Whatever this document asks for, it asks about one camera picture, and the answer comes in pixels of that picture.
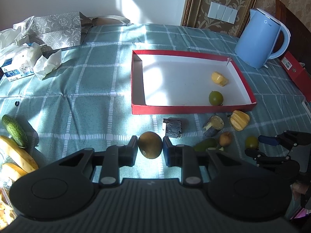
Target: red cardboard box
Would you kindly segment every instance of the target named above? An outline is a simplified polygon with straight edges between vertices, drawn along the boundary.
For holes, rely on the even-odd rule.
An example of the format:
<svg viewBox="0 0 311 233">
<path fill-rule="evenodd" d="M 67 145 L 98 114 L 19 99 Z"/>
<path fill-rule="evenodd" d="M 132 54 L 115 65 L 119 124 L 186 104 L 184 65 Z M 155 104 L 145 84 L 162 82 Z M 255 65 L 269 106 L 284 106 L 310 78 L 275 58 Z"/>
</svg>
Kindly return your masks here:
<svg viewBox="0 0 311 233">
<path fill-rule="evenodd" d="M 294 58 L 290 52 L 286 52 L 285 56 L 280 61 L 281 66 L 288 73 L 290 78 L 304 94 L 307 101 L 311 101 L 311 79 L 308 72 Z"/>
<path fill-rule="evenodd" d="M 214 71 L 229 83 L 211 80 Z M 173 50 L 133 50 L 132 113 L 193 114 L 249 111 L 256 103 L 243 74 L 230 57 Z M 222 106 L 211 106 L 209 94 L 219 91 Z"/>
</svg>

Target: yellow fruit piece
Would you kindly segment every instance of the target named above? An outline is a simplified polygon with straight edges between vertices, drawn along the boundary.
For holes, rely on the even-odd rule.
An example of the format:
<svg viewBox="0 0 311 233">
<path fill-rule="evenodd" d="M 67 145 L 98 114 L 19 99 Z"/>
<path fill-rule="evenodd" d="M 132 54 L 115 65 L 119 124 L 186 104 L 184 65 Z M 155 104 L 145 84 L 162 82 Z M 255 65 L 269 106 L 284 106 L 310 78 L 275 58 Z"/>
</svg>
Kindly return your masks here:
<svg viewBox="0 0 311 233">
<path fill-rule="evenodd" d="M 38 169 L 35 160 L 12 139 L 0 135 L 0 148 L 9 155 L 25 172 L 30 173 Z"/>
<path fill-rule="evenodd" d="M 235 110 L 230 117 L 230 123 L 237 131 L 243 130 L 249 123 L 250 117 L 248 114 Z"/>
<path fill-rule="evenodd" d="M 2 174 L 9 177 L 13 181 L 17 181 L 20 177 L 26 175 L 27 173 L 12 163 L 6 163 L 2 165 Z"/>
<path fill-rule="evenodd" d="M 222 74 L 218 73 L 218 72 L 213 72 L 212 73 L 212 81 L 214 83 L 216 83 L 217 85 L 220 85 L 220 86 L 224 86 L 226 84 L 228 84 L 229 80 L 223 76 Z"/>
</svg>

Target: light switch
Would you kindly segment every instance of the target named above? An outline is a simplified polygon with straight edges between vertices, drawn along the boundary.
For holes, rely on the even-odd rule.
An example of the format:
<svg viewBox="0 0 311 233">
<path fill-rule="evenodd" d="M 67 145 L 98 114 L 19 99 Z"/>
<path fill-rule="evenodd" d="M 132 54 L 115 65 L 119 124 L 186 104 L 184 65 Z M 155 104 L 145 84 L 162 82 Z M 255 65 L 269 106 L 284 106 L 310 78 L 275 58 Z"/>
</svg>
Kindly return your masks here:
<svg viewBox="0 0 311 233">
<path fill-rule="evenodd" d="M 211 2 L 207 17 L 218 19 L 228 23 L 235 23 L 238 11 L 219 3 Z"/>
<path fill-rule="evenodd" d="M 232 9 L 231 15 L 229 17 L 228 23 L 235 23 L 235 18 L 237 15 L 238 11 L 235 9 Z"/>
<path fill-rule="evenodd" d="M 216 19 L 219 3 L 211 2 L 207 17 Z"/>
<path fill-rule="evenodd" d="M 226 10 L 226 6 L 220 4 L 217 14 L 216 14 L 216 19 L 221 20 L 222 16 L 224 15 L 225 10 Z"/>
<path fill-rule="evenodd" d="M 224 15 L 222 16 L 221 21 L 229 22 L 229 17 L 231 15 L 232 8 L 226 7 Z"/>
</svg>

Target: bed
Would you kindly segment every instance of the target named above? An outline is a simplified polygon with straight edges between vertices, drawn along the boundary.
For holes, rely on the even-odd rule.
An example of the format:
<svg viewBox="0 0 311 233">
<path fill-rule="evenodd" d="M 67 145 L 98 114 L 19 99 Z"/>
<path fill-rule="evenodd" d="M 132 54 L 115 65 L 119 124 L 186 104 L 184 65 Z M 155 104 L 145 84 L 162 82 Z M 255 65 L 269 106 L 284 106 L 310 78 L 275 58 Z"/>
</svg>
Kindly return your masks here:
<svg viewBox="0 0 311 233">
<path fill-rule="evenodd" d="M 234 53 L 237 38 L 182 26 L 134 24 L 91 28 L 81 46 L 62 51 L 63 64 L 39 81 L 29 76 L 13 82 L 0 81 L 0 115 L 15 117 L 25 129 L 31 146 L 29 153 L 43 167 L 80 149 L 103 151 L 114 144 L 126 144 L 132 135 L 145 131 L 163 134 L 163 118 L 183 122 L 182 138 L 173 144 L 195 145 L 203 140 L 202 126 L 213 115 L 132 115 L 130 70 L 132 50 L 162 49 L 206 52 L 233 57 L 251 86 L 258 102 L 249 112 L 251 121 L 236 132 L 229 124 L 230 113 L 219 113 L 223 131 L 231 131 L 233 143 L 228 153 L 254 164 L 244 153 L 250 135 L 273 136 L 284 130 L 307 132 L 311 121 L 303 108 L 303 95 L 278 60 L 269 60 L 268 69 L 256 70 Z M 3 126 L 0 134 L 8 135 Z M 283 156 L 284 148 L 260 145 L 269 156 Z M 163 154 L 148 160 L 137 154 L 134 167 L 122 167 L 120 178 L 172 178 L 181 169 L 165 166 Z M 204 181 L 208 181 L 203 172 Z M 290 216 L 298 202 L 292 202 Z"/>
</svg>

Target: tissue paper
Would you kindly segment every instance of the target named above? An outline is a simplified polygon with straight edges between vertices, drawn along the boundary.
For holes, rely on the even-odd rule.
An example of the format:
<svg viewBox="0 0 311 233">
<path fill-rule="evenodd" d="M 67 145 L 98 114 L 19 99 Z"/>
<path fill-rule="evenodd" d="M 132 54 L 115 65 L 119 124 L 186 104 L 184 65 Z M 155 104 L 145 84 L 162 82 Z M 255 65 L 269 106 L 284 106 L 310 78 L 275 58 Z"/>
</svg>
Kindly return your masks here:
<svg viewBox="0 0 311 233">
<path fill-rule="evenodd" d="M 57 69 L 62 63 L 62 51 L 59 50 L 53 53 L 48 59 L 41 56 L 35 66 L 34 72 L 39 80 L 42 80 L 52 70 Z"/>
<path fill-rule="evenodd" d="M 21 39 L 21 27 L 17 27 L 16 29 L 7 29 L 0 32 L 0 52 L 1 49 L 9 46 L 15 41 L 19 41 Z"/>
</svg>

